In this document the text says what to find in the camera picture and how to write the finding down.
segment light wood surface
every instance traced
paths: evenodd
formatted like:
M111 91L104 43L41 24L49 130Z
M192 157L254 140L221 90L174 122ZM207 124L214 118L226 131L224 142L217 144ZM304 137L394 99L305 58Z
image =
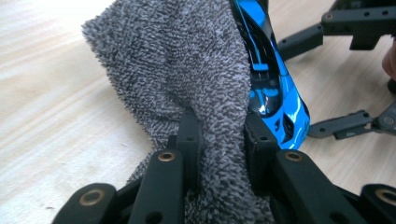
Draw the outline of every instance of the light wood surface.
M0 223L50 223L79 188L121 188L150 150L81 34L111 0L0 2ZM330 0L270 1L278 40L319 22ZM349 51L350 37L287 62L313 122L395 100L372 51ZM330 180L359 193L367 183L396 186L396 137L368 133L335 141L307 138L306 152Z

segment wood grain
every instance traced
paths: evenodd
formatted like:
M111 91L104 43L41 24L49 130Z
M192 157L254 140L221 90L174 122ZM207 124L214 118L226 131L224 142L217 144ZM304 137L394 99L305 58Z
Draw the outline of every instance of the wood grain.
M112 1L2 1L0 4L0 222L49 223L77 189L124 185L150 141L125 111L80 25ZM270 1L280 40L320 20L332 1ZM381 60L348 50L349 37L287 62L314 122L360 109L373 116L395 100ZM330 178L359 193L367 183L396 186L396 137L369 133L302 146Z

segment gray towel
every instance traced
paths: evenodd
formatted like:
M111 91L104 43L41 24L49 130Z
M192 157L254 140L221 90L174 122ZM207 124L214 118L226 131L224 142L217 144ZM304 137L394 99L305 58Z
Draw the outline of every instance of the gray towel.
M126 108L164 149L187 107L202 123L202 190L186 199L187 223L273 222L250 189L243 124L248 54L228 0L117 0L83 25ZM149 156L129 181L142 176Z

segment toy car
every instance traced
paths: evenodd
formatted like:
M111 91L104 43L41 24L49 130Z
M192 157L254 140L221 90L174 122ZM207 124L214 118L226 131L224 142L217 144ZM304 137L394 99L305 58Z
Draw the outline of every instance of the toy car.
M298 149L309 129L309 112L281 59L267 2L233 0L233 14L251 68L248 113L256 113L281 149Z

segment blue car body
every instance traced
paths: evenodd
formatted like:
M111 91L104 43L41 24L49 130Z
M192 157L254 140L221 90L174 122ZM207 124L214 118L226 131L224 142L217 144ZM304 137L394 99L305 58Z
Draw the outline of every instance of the blue car body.
M298 149L309 129L309 112L281 59L266 3L233 0L251 68L248 113L259 114L281 149Z

